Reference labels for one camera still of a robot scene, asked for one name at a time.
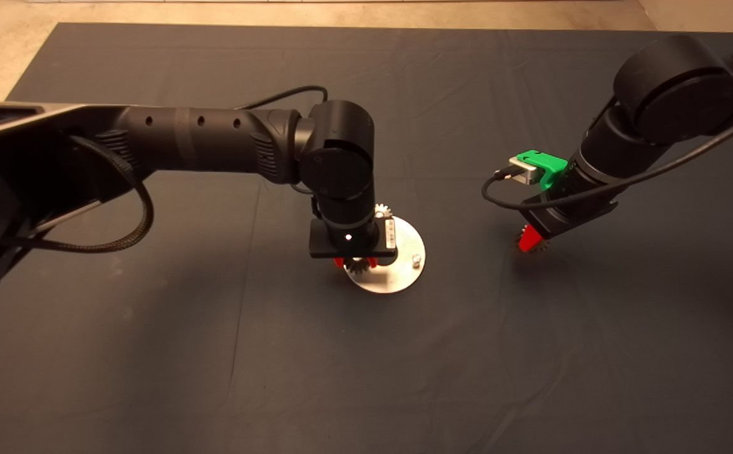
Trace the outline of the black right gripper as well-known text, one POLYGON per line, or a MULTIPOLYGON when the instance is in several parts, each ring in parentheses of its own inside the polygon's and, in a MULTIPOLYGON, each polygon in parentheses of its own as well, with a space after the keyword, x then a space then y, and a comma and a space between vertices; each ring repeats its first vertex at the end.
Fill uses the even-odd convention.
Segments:
MULTIPOLYGON (((542 192, 524 200, 524 204, 536 204, 562 199, 571 195, 596 189, 596 186, 554 185, 547 192, 542 192)), ((573 204, 549 207, 548 209, 522 210, 528 225, 524 225, 517 236, 517 248, 522 253, 534 253, 544 248, 544 239, 550 240, 562 233, 576 229, 594 219, 611 212, 617 205, 619 190, 606 192, 593 197, 586 197, 573 204)))

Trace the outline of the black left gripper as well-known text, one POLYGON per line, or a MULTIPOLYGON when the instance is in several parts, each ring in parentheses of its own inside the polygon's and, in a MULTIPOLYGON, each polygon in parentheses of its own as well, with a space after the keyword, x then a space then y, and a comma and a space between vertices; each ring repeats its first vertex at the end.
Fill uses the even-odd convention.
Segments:
POLYGON ((309 227, 309 255, 334 258, 345 268, 345 258, 366 258, 369 267, 377 267, 380 258, 394 258, 398 253, 395 219, 372 218, 355 229, 337 229, 323 219, 312 219, 309 227))

